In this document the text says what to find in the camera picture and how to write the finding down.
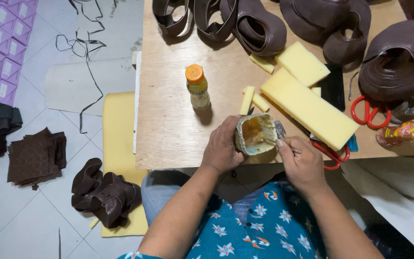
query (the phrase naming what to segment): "plywood table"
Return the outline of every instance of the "plywood table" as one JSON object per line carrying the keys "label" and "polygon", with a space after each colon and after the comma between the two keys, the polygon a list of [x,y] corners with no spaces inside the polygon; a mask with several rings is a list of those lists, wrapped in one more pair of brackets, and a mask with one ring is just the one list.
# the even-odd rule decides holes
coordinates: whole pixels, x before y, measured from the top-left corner
{"label": "plywood table", "polygon": [[[262,0],[264,7],[282,18],[279,4]],[[379,1],[371,5],[372,24],[368,42],[391,24],[405,20],[397,0]],[[287,26],[287,43],[300,41],[319,60],[325,62],[322,49],[298,38]],[[229,115],[237,115],[242,103],[242,90],[247,85],[259,87],[270,78],[263,69],[248,60],[249,54],[237,39],[211,42],[198,33],[194,22],[187,34],[166,37],[156,24],[151,12],[151,0],[145,0],[143,24],[143,50],[140,76],[140,96],[137,129],[137,169],[195,167],[202,161],[202,154],[210,133]],[[212,106],[205,111],[195,111],[186,89],[184,70],[190,64],[204,68]],[[344,73],[346,111],[351,117],[348,101],[349,81],[359,70]],[[352,85],[352,100],[360,96],[357,78]],[[280,120],[288,136],[305,137],[295,122],[276,104],[270,103],[269,113]],[[358,114],[363,115],[363,102]],[[374,123],[381,123],[379,114]],[[352,159],[414,155],[414,146],[404,143],[386,150],[376,143],[375,131],[361,126],[356,131],[359,151],[351,153]],[[281,162],[276,151],[250,157],[246,163]]]}

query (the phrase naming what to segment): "jeans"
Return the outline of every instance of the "jeans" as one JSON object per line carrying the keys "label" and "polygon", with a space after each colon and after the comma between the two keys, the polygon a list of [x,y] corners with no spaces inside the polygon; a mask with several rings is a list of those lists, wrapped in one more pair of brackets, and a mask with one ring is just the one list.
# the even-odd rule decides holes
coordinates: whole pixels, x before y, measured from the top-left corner
{"label": "jeans", "polygon": [[[142,181],[142,203],[148,226],[158,215],[169,199],[185,184],[190,177],[180,171],[152,171]],[[247,221],[247,213],[263,187],[247,194],[233,203],[233,209],[241,222]]]}

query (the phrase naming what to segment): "black phone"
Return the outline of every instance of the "black phone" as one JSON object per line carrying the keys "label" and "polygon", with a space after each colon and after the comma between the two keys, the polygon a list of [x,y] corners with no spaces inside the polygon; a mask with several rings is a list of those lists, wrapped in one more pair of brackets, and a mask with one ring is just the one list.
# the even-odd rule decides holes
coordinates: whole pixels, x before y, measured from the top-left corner
{"label": "black phone", "polygon": [[325,64],[330,70],[330,74],[319,81],[318,87],[321,88],[322,99],[329,102],[338,110],[344,112],[345,105],[345,85],[343,82],[343,67],[340,65]]}

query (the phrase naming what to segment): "plastic bottle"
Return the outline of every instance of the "plastic bottle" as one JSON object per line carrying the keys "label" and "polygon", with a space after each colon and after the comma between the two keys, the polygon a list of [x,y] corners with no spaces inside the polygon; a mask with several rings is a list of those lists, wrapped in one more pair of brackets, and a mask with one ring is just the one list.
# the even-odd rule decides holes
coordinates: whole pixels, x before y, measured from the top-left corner
{"label": "plastic bottle", "polygon": [[190,65],[184,72],[186,76],[186,88],[191,94],[191,104],[196,109],[204,109],[210,104],[210,96],[207,92],[207,79],[204,70],[197,64]]}
{"label": "plastic bottle", "polygon": [[397,146],[404,141],[414,144],[414,120],[409,120],[399,127],[386,126],[376,132],[376,141],[382,147]]}

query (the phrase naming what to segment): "orange bottle cap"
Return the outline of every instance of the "orange bottle cap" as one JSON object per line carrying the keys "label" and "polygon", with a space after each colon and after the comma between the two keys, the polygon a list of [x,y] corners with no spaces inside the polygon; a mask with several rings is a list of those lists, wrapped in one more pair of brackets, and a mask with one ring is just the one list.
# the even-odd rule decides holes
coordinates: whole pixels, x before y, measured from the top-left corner
{"label": "orange bottle cap", "polygon": [[204,71],[200,65],[192,64],[186,68],[184,75],[191,84],[200,84],[204,79]]}

